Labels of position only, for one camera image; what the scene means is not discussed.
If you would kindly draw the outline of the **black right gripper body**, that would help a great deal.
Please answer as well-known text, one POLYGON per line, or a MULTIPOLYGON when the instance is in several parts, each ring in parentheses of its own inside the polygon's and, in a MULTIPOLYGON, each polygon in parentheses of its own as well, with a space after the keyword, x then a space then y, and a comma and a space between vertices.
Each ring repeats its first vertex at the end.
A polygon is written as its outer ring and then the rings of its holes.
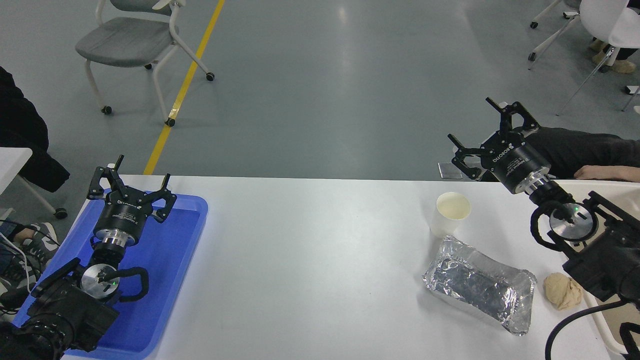
POLYGON ((550 180, 551 165, 519 132, 496 132, 480 148, 487 151, 480 155, 482 182, 499 182, 511 194, 530 195, 550 180))

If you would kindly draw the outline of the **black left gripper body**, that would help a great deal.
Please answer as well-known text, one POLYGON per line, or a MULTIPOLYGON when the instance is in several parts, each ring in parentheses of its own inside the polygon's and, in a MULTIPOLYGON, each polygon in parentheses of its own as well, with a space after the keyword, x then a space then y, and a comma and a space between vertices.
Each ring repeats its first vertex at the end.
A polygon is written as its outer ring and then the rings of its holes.
POLYGON ((119 231, 130 240, 140 239, 147 218, 153 211, 151 203, 146 202, 146 196, 148 193, 139 190, 128 190, 123 194, 118 190, 110 191, 94 226, 94 235, 104 239, 119 231))

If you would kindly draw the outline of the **person's hand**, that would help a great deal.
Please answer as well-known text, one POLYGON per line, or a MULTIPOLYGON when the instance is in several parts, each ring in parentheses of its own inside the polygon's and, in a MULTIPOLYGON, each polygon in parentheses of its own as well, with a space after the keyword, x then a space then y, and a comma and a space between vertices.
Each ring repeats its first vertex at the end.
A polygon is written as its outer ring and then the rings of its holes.
POLYGON ((640 168, 624 165, 585 165, 573 175, 579 180, 640 182, 640 168))

